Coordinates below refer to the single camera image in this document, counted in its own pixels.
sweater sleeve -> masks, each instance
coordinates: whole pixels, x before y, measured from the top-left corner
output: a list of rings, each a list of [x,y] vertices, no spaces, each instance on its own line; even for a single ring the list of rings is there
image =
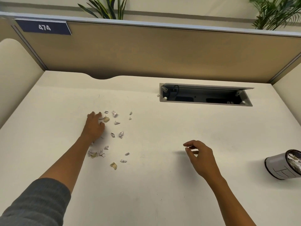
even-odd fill
[[[1,226],[62,226],[69,189],[51,178],[32,182],[0,217]]]

desk number sign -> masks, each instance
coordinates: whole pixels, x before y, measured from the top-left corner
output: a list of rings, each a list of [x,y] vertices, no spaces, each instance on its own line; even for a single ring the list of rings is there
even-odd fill
[[[66,21],[15,19],[24,32],[71,35]]]

desk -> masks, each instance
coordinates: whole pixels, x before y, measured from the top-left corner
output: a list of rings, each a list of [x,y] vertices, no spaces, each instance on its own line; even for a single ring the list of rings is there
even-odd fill
[[[254,87],[247,91],[253,107],[159,102],[159,83]],[[111,120],[97,144],[110,149],[105,158],[85,158],[64,226],[223,225],[214,194],[182,146],[192,139],[213,149],[222,175],[258,226],[299,222],[301,179],[276,180],[263,163],[301,148],[301,127],[270,84],[99,80],[55,71],[42,75],[0,129],[0,212],[75,142],[89,112],[105,110]],[[123,139],[110,135],[121,131]]]

white trash can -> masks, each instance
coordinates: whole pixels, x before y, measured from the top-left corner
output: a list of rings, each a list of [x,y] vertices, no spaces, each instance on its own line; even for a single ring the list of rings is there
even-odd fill
[[[285,180],[301,178],[301,152],[288,150],[265,159],[265,168],[275,178]]]

cubicle side panel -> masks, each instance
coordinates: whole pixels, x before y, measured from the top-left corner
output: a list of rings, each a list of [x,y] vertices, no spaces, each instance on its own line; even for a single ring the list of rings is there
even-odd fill
[[[17,40],[26,49],[26,51],[32,56],[32,58],[36,61],[36,63],[40,66],[40,68],[42,68],[42,70],[45,71],[43,65],[39,62],[39,60],[28,48],[28,46],[24,43],[24,41],[20,38],[20,36],[16,33],[16,31],[10,25],[8,19],[0,18],[0,42],[8,38]]]
[[[83,72],[99,79],[133,75],[266,83],[301,52],[298,37],[68,25],[72,35],[22,34],[50,70]]]

